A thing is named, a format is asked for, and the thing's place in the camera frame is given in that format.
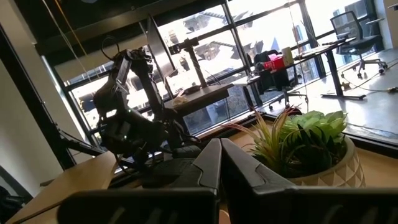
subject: standing desk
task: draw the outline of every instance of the standing desk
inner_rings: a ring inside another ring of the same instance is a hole
[[[293,64],[286,66],[284,68],[282,68],[281,70],[285,70],[288,69],[290,67],[296,66],[296,65],[300,65],[300,63],[302,62],[306,62],[307,60],[313,59],[321,54],[326,54],[326,57],[328,59],[328,64],[330,67],[330,73],[331,76],[333,78],[333,83],[335,84],[335,94],[322,94],[322,97],[325,98],[346,98],[346,99],[352,99],[352,100],[362,100],[366,95],[361,95],[361,96],[346,96],[343,93],[343,90],[341,89],[341,83],[340,83],[340,78],[338,76],[338,71],[337,71],[337,66],[336,66],[336,62],[335,62],[335,57],[333,55],[333,50],[341,47],[344,44],[347,44],[348,42],[351,42],[355,40],[355,38],[350,38],[347,39],[345,42],[339,43],[339,44],[332,44],[329,47],[326,48],[320,48],[320,50],[314,50],[314,53],[309,55],[308,57],[305,57],[301,60],[295,60]],[[254,104],[251,100],[251,97],[249,95],[249,91],[247,86],[250,86],[254,92],[254,100],[256,101],[256,104],[258,106],[262,105],[262,101],[260,99],[259,96],[259,92],[257,89],[257,85],[256,83],[260,80],[260,76],[255,76],[255,77],[243,77],[240,78],[239,80],[236,80],[235,82],[232,82],[232,84],[236,85],[236,86],[242,86],[243,87],[243,92],[244,95],[246,97],[246,100],[248,102],[248,105],[250,108],[254,107]]]
[[[228,89],[233,86],[232,83],[206,86],[195,93],[183,95],[187,99],[185,103],[174,105],[174,100],[170,100],[164,106],[177,112],[178,117],[176,120],[183,126],[185,132],[189,133],[183,117],[229,97]]]
[[[106,152],[65,170],[6,224],[57,223],[58,206],[64,199],[80,191],[107,189],[116,167],[114,155]]]

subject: large window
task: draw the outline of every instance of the large window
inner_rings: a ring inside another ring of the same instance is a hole
[[[225,25],[227,21],[223,8],[216,6],[161,26],[159,31],[170,47]],[[200,67],[206,81],[210,81],[243,66],[229,30],[200,40],[194,51],[199,65],[193,64],[189,53],[184,50],[172,55],[178,75],[167,77],[167,81],[173,93],[200,84],[195,67]]]
[[[287,3],[287,0],[258,1],[234,0],[228,3],[231,15],[235,21],[259,14],[260,12],[275,9]]]
[[[157,73],[157,70],[154,70],[154,79],[156,81],[157,88],[159,89],[159,93],[162,98],[165,100],[169,96],[167,94],[167,90]],[[78,87],[72,90],[73,96],[75,97],[77,103],[80,106],[89,126],[91,129],[95,128],[98,123],[98,112],[94,106],[93,97],[97,90],[99,90],[106,82],[108,81],[108,76],[100,78],[99,80],[90,82],[84,86]],[[145,90],[142,87],[140,79],[137,75],[130,71],[127,76],[127,86],[129,88],[129,95],[127,96],[127,105],[130,108],[134,108],[135,110],[143,109],[149,106],[148,97],[145,93]]]
[[[245,76],[244,72],[237,73],[221,80],[220,84],[231,83]],[[234,86],[228,89],[228,93],[229,97],[227,99],[220,100],[184,117],[190,134],[199,133],[249,109],[241,86]]]
[[[295,4],[290,7],[281,7],[288,2]],[[308,15],[307,11],[303,10],[305,8],[300,7],[297,1],[293,0],[228,1],[231,17],[238,25],[236,29],[244,52],[253,59],[256,54],[266,50],[281,51],[285,47],[294,47],[293,54],[295,55],[299,51],[309,50],[308,40],[314,39],[316,36],[322,35],[322,38],[317,39],[319,44],[334,41],[336,35],[331,34],[333,26],[330,19],[347,11],[354,11],[356,16],[361,18],[360,23],[364,36],[371,34],[371,27],[365,25],[369,21],[368,14],[371,14],[366,11],[368,7],[365,0],[306,0],[303,4],[307,6]],[[309,16],[310,24],[312,24],[314,30],[313,34],[309,33],[308,35],[307,31],[312,29],[304,25],[303,17],[307,16]],[[205,80],[212,85],[231,83],[247,75],[245,70],[250,68],[243,68],[243,59],[238,52],[237,38],[229,30],[232,26],[228,23],[224,8],[219,5],[159,27],[160,34],[169,47],[182,43],[186,39],[198,37],[199,40],[199,44],[193,47],[198,64],[192,62],[189,53],[185,50],[172,55],[172,60],[178,69],[177,75],[166,78],[172,94],[177,94],[181,90],[200,84],[195,67],[200,66]],[[305,45],[299,48],[295,47],[303,42]],[[337,67],[350,63],[357,58],[357,56],[335,54]],[[322,59],[323,66],[328,72],[327,59],[324,55],[322,55]],[[99,73],[104,74],[103,72],[109,70],[111,66],[112,62],[108,62],[95,70],[89,71],[88,75],[79,75],[67,81],[68,85],[79,86],[72,89],[71,93],[83,111],[91,130],[96,127],[98,122],[93,95],[108,80],[107,76],[97,78],[97,75]],[[322,64],[319,63],[317,66],[315,60],[311,59],[295,68],[290,68],[287,70],[289,79],[293,80],[295,73],[307,82],[318,78],[319,72],[322,71]],[[89,78],[93,82],[84,85],[83,83],[86,83]],[[169,100],[165,84],[156,70],[154,71],[154,80],[163,99]],[[146,93],[134,73],[129,73],[127,84],[130,92],[127,98],[129,100],[128,106],[141,111],[145,118],[152,120],[154,115],[149,108]],[[250,86],[248,88],[252,101],[254,101],[253,98],[256,93],[250,89]],[[190,134],[198,134],[249,109],[242,87],[234,86],[228,90],[228,93],[227,99],[206,106],[183,118]],[[280,94],[282,92],[270,91],[265,92],[260,98],[263,102],[267,102]],[[91,131],[90,134],[99,138],[98,133],[94,132],[95,130]]]
[[[353,11],[356,17],[366,16],[365,0],[306,0],[315,35],[321,35],[333,30],[330,22],[338,14]]]

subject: office chair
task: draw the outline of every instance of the office chair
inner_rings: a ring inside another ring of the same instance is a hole
[[[269,102],[269,109],[273,110],[272,104],[277,101],[280,103],[282,99],[285,100],[285,106],[288,107],[290,96],[304,96],[305,102],[308,103],[307,95],[301,94],[299,91],[289,91],[292,87],[290,86],[291,81],[289,80],[286,69],[271,73],[270,70],[261,70],[262,66],[257,66],[258,63],[268,62],[270,60],[269,55],[271,54],[278,54],[278,51],[265,51],[254,57],[255,72],[260,76],[260,82],[257,84],[260,94],[264,94],[267,91],[281,91],[283,93]],[[294,80],[296,80],[297,73],[295,72],[294,75]]]
[[[384,69],[387,69],[387,63],[381,61],[380,59],[363,60],[362,54],[369,51],[373,45],[381,39],[380,35],[372,35],[372,29],[368,37],[363,36],[363,30],[361,24],[356,18],[353,11],[345,12],[337,15],[330,19],[335,29],[338,39],[347,39],[355,37],[356,40],[341,46],[337,50],[337,54],[340,55],[359,55],[360,61],[345,69],[343,72],[353,69],[356,71],[358,69],[358,78],[362,77],[361,70],[365,70],[366,64],[377,64],[379,65],[379,72],[383,73]],[[374,25],[379,22],[380,19],[366,23],[366,25]]]

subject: black mesh chair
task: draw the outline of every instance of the black mesh chair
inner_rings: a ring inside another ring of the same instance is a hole
[[[386,62],[382,62],[380,59],[372,59],[372,60],[362,59],[362,54],[371,50],[373,45],[381,39],[380,35],[372,35],[371,32],[369,36],[364,37],[361,24],[359,23],[353,11],[345,12],[338,16],[335,16],[331,18],[330,21],[333,24],[333,28],[335,29],[338,39],[347,39],[352,37],[356,38],[356,40],[340,47],[337,51],[337,54],[359,55],[361,59],[358,63],[355,63],[354,65],[342,71],[342,73],[350,69],[356,71],[356,68],[359,66],[358,77],[361,78],[362,77],[361,70],[365,70],[366,64],[377,64],[379,65],[379,72],[380,73],[384,72],[384,69],[387,68]],[[366,25],[371,26],[379,21],[380,19],[371,21],[368,22]]]

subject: black desk leg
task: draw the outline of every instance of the black desk leg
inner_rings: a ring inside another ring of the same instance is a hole
[[[260,92],[256,85],[256,83],[250,84],[251,90],[253,91],[254,100],[256,101],[257,106],[262,106],[262,100],[260,98]]]
[[[246,102],[248,103],[249,110],[252,111],[252,109],[254,108],[254,104],[253,104],[253,101],[251,100],[249,90],[246,86],[243,87],[243,93],[244,93]]]
[[[190,134],[190,133],[189,133],[189,130],[188,130],[188,127],[187,127],[187,124],[185,123],[184,118],[183,118],[182,116],[177,115],[177,117],[176,117],[175,120],[176,120],[179,124],[181,124],[181,126],[182,126],[182,128],[183,128],[185,134]]]
[[[333,78],[333,83],[335,84],[336,94],[322,94],[325,98],[344,98],[350,100],[363,100],[366,95],[361,96],[345,96],[343,90],[341,89],[340,79],[338,77],[337,66],[335,62],[335,56],[333,56],[333,50],[328,50],[326,52],[326,57],[328,59],[328,64],[330,67],[331,77]]]

